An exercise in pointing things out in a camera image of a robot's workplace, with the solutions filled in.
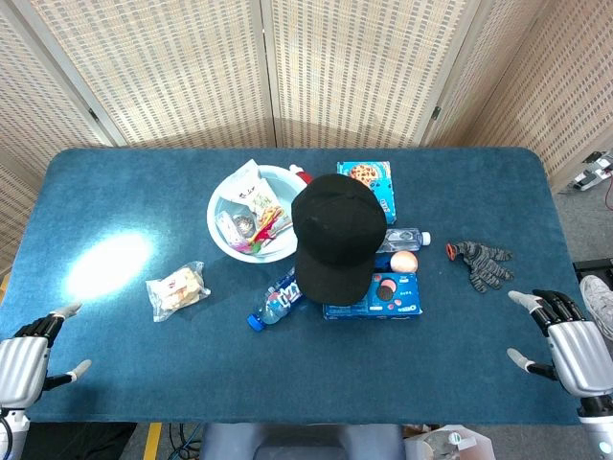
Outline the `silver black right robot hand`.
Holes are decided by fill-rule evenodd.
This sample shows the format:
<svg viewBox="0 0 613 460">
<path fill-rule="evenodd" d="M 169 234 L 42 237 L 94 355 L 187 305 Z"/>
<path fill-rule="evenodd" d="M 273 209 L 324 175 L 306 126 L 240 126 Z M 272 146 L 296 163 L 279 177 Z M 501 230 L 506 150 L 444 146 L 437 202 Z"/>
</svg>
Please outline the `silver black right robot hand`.
<svg viewBox="0 0 613 460">
<path fill-rule="evenodd" d="M 587 320 L 566 294 L 536 289 L 508 292 L 541 330 L 552 363 L 537 363 L 509 348 L 508 357 L 527 373 L 557 380 L 572 396 L 592 398 L 612 393 L 612 357 L 596 324 Z"/>
</svg>

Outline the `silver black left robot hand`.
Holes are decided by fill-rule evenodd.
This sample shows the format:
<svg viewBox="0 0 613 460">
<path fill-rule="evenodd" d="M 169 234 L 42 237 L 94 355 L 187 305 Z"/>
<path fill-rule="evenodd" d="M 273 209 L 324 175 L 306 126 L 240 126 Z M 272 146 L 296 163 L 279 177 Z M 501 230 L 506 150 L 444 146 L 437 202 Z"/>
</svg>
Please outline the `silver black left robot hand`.
<svg viewBox="0 0 613 460">
<path fill-rule="evenodd" d="M 51 349 L 63 323 L 75 316 L 82 303 L 53 310 L 22 326 L 12 337 L 1 341 L 1 408 L 25 410 L 42 392 L 79 380 L 90 368 L 86 359 L 66 373 L 49 376 Z"/>
</svg>

